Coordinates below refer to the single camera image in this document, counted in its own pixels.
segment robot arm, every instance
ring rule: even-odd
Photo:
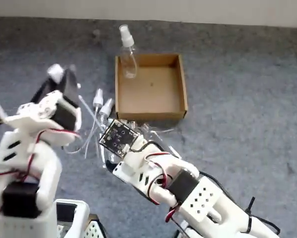
[[[57,238],[57,221],[70,227],[66,238],[80,238],[89,206],[54,201],[62,165],[51,147],[72,143],[81,127],[74,72],[53,65],[30,103],[14,116],[2,111],[0,107],[0,120],[14,131],[0,142],[0,238]]]
[[[115,166],[107,164],[113,175],[154,204],[168,204],[171,209],[166,219],[174,212],[180,213],[200,237],[235,238],[240,233],[257,238],[278,237],[237,206],[207,176],[199,178],[194,165],[164,152],[157,143],[146,141],[125,124],[113,121],[100,144],[122,159]]]

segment cable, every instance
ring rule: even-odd
[[[176,226],[179,228],[180,230],[180,233],[183,235],[183,236],[186,236],[187,238],[190,238],[189,235],[186,233],[186,231],[178,224],[178,222],[174,219],[174,218],[170,218],[172,220],[173,223],[176,224]]]
[[[206,176],[208,178],[210,178],[211,180],[213,180],[217,186],[223,191],[223,193],[233,202],[235,203],[240,209],[242,209],[236,202],[235,200],[232,198],[232,196],[228,193],[228,191],[223,187],[223,185],[215,178],[213,177],[212,175],[206,173],[206,172],[203,172],[203,171],[199,171],[199,174],[200,175],[203,175],[203,176]],[[252,225],[252,219],[251,217],[255,217],[257,219],[259,219],[259,221],[261,221],[262,223],[266,224],[266,225],[269,225],[271,226],[272,228],[274,228],[276,231],[275,231],[275,234],[279,235],[280,232],[281,232],[281,229],[275,225],[274,223],[268,221],[268,220],[265,220],[261,217],[258,217],[258,216],[254,216],[251,214],[251,207],[253,205],[253,202],[254,202],[254,197],[252,197],[251,201],[250,201],[250,204],[249,206],[247,207],[247,209],[244,210],[245,213],[247,213],[249,215],[249,223],[248,223],[248,228],[247,228],[247,231],[244,232],[244,233],[250,233],[251,231],[251,225]]]
[[[231,200],[233,201],[234,203],[235,200],[232,198],[232,196],[229,194],[229,192],[224,188],[224,186],[212,175],[206,173],[206,172],[203,172],[203,171],[199,171],[199,174],[202,175],[202,176],[205,176],[205,177],[208,177],[209,179],[211,179],[212,181],[215,182],[215,184],[217,184],[217,186],[224,192],[224,194]]]
[[[90,143],[90,141],[92,139],[92,136],[93,136],[94,132],[96,131],[95,124],[96,124],[96,120],[97,120],[96,117],[97,117],[98,110],[99,110],[99,107],[96,107],[95,112],[94,112],[94,116],[93,116],[93,124],[92,124],[91,130],[90,130],[89,136],[87,137],[87,139],[85,140],[84,145],[82,146],[82,147],[85,146],[85,151],[84,151],[84,158],[85,159],[87,158],[89,143]]]
[[[156,202],[154,199],[152,199],[150,196],[149,196],[149,193],[150,193],[150,189],[153,185],[153,183],[158,179],[158,177],[160,176],[163,176],[163,174],[159,174],[157,175],[155,178],[153,178],[153,180],[149,183],[149,186],[148,186],[148,198],[152,201],[152,203],[154,203],[155,205],[159,205],[159,202]]]
[[[85,100],[83,99],[83,97],[81,95],[79,95],[79,99],[82,102],[82,104],[84,105],[84,107],[87,109],[87,111],[89,112],[89,114],[92,116],[92,118],[94,118],[93,117],[94,114],[93,114],[92,110],[90,109],[90,107],[88,106],[88,104],[85,102]],[[101,127],[101,124],[100,124],[100,122],[99,122],[99,120],[97,118],[96,118],[95,122],[97,123],[98,127],[100,127],[100,129],[102,130],[102,132],[104,132],[105,129],[103,129]]]
[[[144,144],[139,150],[130,149],[132,152],[142,152],[145,148],[147,148],[149,145],[155,145],[160,151],[165,152],[165,150],[155,141],[150,140],[146,144]]]
[[[251,216],[257,218],[260,222],[266,225],[269,225],[270,227],[273,227],[276,230],[275,234],[279,235],[281,233],[281,229],[276,224],[258,216],[254,216],[254,215],[251,215]]]
[[[65,129],[49,128],[49,129],[42,130],[42,131],[38,132],[36,139],[35,139],[35,145],[39,143],[41,135],[46,131],[51,131],[53,133],[70,133],[70,134],[73,134],[75,137],[81,138],[77,133],[75,133],[73,131],[69,131],[69,130],[65,130]],[[31,176],[31,177],[35,178],[36,180],[39,180],[39,178],[37,176],[30,173],[30,168],[31,168],[31,165],[35,158],[34,149],[35,149],[35,146],[33,147],[32,151],[31,151],[26,172],[12,169],[10,171],[0,172],[0,176],[9,175],[9,174],[17,174],[17,178],[20,179],[22,182],[24,182],[28,176]]]
[[[177,211],[177,209],[180,207],[179,204],[177,204],[175,207],[170,208],[168,214],[165,217],[165,222],[168,223],[169,220],[172,218],[172,216],[174,215],[174,213]]]
[[[162,173],[163,173],[162,187],[166,187],[167,174],[165,172],[165,169],[159,163],[148,160],[149,157],[152,157],[152,156],[161,156],[161,155],[170,155],[170,153],[168,153],[168,152],[151,153],[151,154],[146,155],[144,157],[144,160],[147,161],[147,162],[149,162],[149,163],[155,164],[156,166],[158,166],[162,170]]]

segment cardboard box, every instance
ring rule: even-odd
[[[124,78],[120,58],[115,59],[115,110],[128,120],[182,119],[187,95],[181,55],[138,55],[138,74]]]

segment white plastic cap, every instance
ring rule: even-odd
[[[59,84],[63,78],[64,72],[64,69],[57,63],[47,69],[48,76],[57,84]]]
[[[100,115],[104,115],[108,118],[111,114],[113,105],[114,105],[114,100],[112,98],[110,98],[108,101],[105,102],[104,106],[101,108],[101,110],[99,112]]]
[[[103,91],[98,88],[93,98],[93,106],[101,108],[103,106]]]
[[[130,33],[129,27],[127,25],[122,25],[119,27],[121,33],[121,40],[124,47],[131,47],[134,45],[133,37]]]

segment black wire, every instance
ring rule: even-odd
[[[132,151],[132,152],[141,152],[145,148],[147,148],[149,145],[155,145],[160,151],[165,152],[163,147],[161,147],[157,142],[155,142],[153,140],[150,140],[148,143],[144,144],[139,150],[130,149],[130,151]]]
[[[236,202],[235,200],[232,198],[232,196],[229,194],[229,192],[224,188],[224,186],[215,178],[213,177],[212,175],[206,173],[206,172],[203,172],[203,171],[199,171],[199,174],[200,175],[203,175],[203,176],[206,176],[208,177],[209,179],[211,179],[212,181],[215,182],[215,184],[223,191],[223,193],[232,201],[234,202],[239,208],[241,208]],[[274,223],[268,221],[268,220],[265,220],[261,217],[258,217],[258,216],[254,216],[254,215],[251,215],[251,207],[253,205],[253,202],[254,202],[254,198],[251,199],[251,202],[248,206],[248,208],[245,210],[245,212],[249,215],[249,223],[248,223],[248,229],[245,233],[250,233],[251,231],[251,225],[252,225],[252,219],[251,217],[255,217],[257,218],[259,221],[261,221],[262,223],[266,224],[266,225],[269,225],[271,226],[272,228],[274,228],[276,231],[275,231],[275,234],[280,234],[281,232],[281,229],[275,225]]]
[[[215,182],[215,184],[217,184],[217,186],[223,191],[223,193],[231,200],[233,201],[234,203],[235,200],[232,198],[232,196],[229,194],[229,192],[224,188],[224,186],[212,175],[206,173],[206,172],[203,172],[203,171],[199,171],[199,174],[202,175],[202,176],[206,176],[208,178],[210,178],[212,181]]]
[[[261,217],[258,217],[258,216],[254,216],[254,215],[252,215],[252,217],[255,217],[255,218],[257,218],[260,222],[265,223],[265,224],[269,225],[270,227],[273,227],[273,228],[276,230],[275,234],[277,234],[277,235],[280,234],[281,229],[280,229],[276,224],[274,224],[274,223],[272,223],[272,222],[270,222],[270,221],[268,221],[268,220],[266,220],[266,219],[263,219],[263,218],[261,218]]]

